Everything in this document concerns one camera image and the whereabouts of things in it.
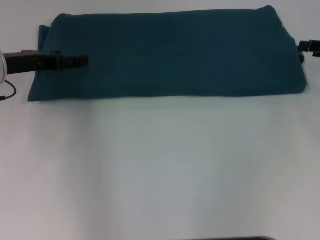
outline white table surface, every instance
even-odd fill
[[[272,5],[320,40],[316,0],[3,0],[0,48],[37,49],[60,13]],[[33,73],[0,102],[0,239],[320,238],[320,59],[299,95],[28,103]],[[11,89],[0,86],[0,95]]]

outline white background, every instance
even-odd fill
[[[316,0],[2,0],[0,48],[36,50],[61,13],[265,5],[297,43],[320,40]],[[34,74],[8,76],[0,239],[319,239],[320,59],[306,55],[299,95],[28,103]]]

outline folded fabric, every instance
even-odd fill
[[[295,40],[275,9],[59,15],[39,51],[89,66],[39,71],[28,100],[302,93]]]

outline teal cloth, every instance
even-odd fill
[[[275,9],[59,15],[40,51],[89,66],[36,73],[28,100],[302,93],[295,40]]]

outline black cable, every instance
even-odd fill
[[[0,96],[0,101],[4,101],[4,100],[7,100],[7,99],[10,99],[10,98],[14,97],[17,94],[16,87],[11,82],[9,82],[7,80],[4,80],[4,81],[13,88],[14,93],[12,95],[10,95],[10,96]]]

